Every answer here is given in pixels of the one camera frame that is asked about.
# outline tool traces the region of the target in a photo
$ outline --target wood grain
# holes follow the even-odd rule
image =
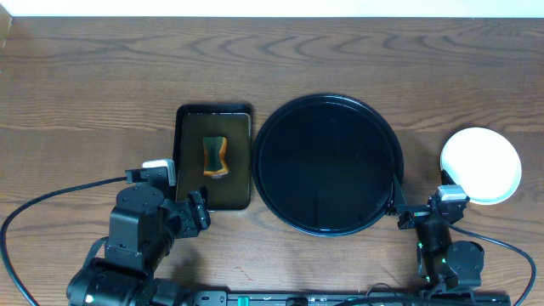
[[[248,102],[256,133],[290,99],[333,92],[364,100],[391,124],[410,202],[434,192],[440,149],[456,130],[504,134],[521,157],[522,183],[504,204],[471,205],[459,224],[544,264],[544,20],[19,18],[0,70],[2,218],[46,192],[169,157],[183,104]],[[11,258],[40,303],[66,303],[122,187],[63,195],[13,222]],[[317,238],[281,222],[253,190],[247,210],[216,212],[209,231],[178,241],[157,276],[245,291],[414,286],[416,236],[395,222]],[[482,245],[482,290],[517,298],[528,264]],[[26,304],[0,275],[0,304]],[[542,288],[538,279],[525,304],[544,303]]]

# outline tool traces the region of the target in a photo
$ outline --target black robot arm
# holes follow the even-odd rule
[[[134,183],[117,195],[105,257],[86,261],[66,291],[70,305],[192,306],[189,291],[154,272],[177,238],[197,237],[210,223],[206,190],[173,200],[167,167],[127,170]]]

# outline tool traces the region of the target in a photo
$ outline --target white wall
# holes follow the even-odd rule
[[[0,0],[13,16],[544,17],[544,0]]]

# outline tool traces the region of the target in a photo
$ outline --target black plate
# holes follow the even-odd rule
[[[252,176],[274,214],[314,235],[347,235],[374,224],[401,182],[399,141],[370,106],[316,94],[277,110],[253,146]]]

